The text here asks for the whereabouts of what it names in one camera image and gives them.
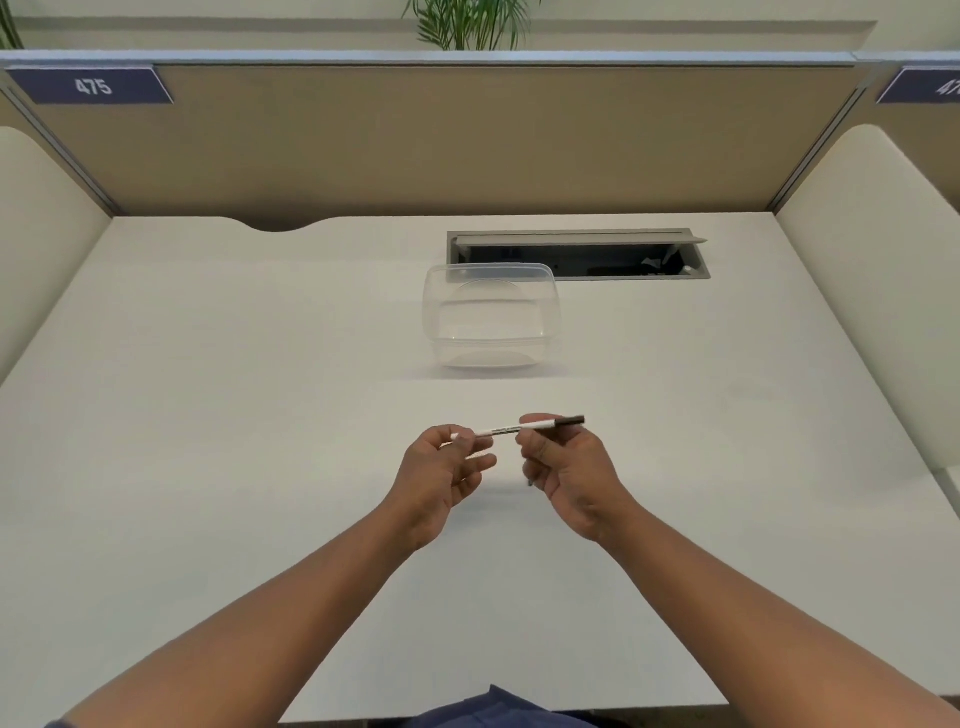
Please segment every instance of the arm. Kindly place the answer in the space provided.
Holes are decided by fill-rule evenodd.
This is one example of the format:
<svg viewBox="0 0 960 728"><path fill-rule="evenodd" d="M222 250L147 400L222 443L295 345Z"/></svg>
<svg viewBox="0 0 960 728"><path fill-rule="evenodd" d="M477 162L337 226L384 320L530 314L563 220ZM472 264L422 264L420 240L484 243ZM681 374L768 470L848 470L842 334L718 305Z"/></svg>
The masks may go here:
<svg viewBox="0 0 960 728"><path fill-rule="evenodd" d="M554 415L527 415L522 422ZM582 427L516 436L524 474L597 542L757 728L960 728L960 713L643 509Z"/></svg>
<svg viewBox="0 0 960 728"><path fill-rule="evenodd" d="M446 447L453 432L460 437ZM391 574L480 484L492 445L455 425L424 432L383 503L329 544L164 645L70 711L77 728L276 725Z"/></svg>

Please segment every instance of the wrist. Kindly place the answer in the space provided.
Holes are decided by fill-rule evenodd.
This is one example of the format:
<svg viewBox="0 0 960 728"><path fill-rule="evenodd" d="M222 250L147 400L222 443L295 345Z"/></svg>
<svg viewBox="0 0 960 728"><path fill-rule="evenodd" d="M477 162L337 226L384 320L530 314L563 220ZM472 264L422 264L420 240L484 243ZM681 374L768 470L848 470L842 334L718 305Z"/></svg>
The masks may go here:
<svg viewBox="0 0 960 728"><path fill-rule="evenodd" d="M383 536L386 547L401 563L419 548L413 520L406 515L404 509L396 507L388 499L384 499L374 508L368 518L375 524L377 533Z"/></svg>
<svg viewBox="0 0 960 728"><path fill-rule="evenodd" d="M597 544L614 559L617 558L616 554L623 544L642 527L639 522L646 513L643 506L627 493L626 498L618 502L601 519L597 530Z"/></svg>

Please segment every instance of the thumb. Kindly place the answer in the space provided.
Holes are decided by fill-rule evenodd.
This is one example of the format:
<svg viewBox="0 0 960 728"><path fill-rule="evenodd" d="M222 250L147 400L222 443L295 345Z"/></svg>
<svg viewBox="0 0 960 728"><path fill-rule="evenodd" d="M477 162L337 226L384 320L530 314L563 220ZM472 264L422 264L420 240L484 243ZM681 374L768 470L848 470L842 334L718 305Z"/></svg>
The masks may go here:
<svg viewBox="0 0 960 728"><path fill-rule="evenodd" d="M449 463L452 468L456 468L473 453L473 443L475 441L476 435L473 434L473 430L461 430L452 443L440 450L440 456L444 459L444 462Z"/></svg>
<svg viewBox="0 0 960 728"><path fill-rule="evenodd" d="M548 468L562 468L569 453L563 446L549 440L534 429L522 429L516 436L523 457L539 460Z"/></svg>

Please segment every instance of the hand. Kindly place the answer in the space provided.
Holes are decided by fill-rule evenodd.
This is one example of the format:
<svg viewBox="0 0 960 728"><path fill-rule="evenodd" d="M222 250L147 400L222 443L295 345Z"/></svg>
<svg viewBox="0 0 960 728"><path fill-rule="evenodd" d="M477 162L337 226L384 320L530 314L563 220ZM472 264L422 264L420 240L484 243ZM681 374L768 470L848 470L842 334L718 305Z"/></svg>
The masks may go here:
<svg viewBox="0 0 960 728"><path fill-rule="evenodd" d="M524 415L520 423L560 416ZM524 458L523 474L546 493L564 523L585 539L599 541L618 517L636 505L617 477L600 438L585 427L522 429L516 441Z"/></svg>
<svg viewBox="0 0 960 728"><path fill-rule="evenodd" d="M440 535L450 509L477 489L483 471L496 465L491 452L470 457L491 447L493 437L475 437L465 427L440 425L426 430L407 448L382 507L402 519L413 550Z"/></svg>

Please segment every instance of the desk surface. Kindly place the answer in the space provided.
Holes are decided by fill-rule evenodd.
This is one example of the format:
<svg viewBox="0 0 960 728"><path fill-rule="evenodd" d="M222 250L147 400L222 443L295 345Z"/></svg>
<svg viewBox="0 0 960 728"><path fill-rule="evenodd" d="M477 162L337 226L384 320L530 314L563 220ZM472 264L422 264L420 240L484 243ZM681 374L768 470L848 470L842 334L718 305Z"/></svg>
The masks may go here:
<svg viewBox="0 0 960 728"><path fill-rule="evenodd" d="M594 227L691 227L712 278L560 283L538 373L431 363L420 294L447 231ZM324 543L424 427L527 410L585 413L655 513L960 692L960 522L771 215L118 219L0 388L0 723L58 716ZM554 709L722 701L496 451L287 719L490 682Z"/></svg>

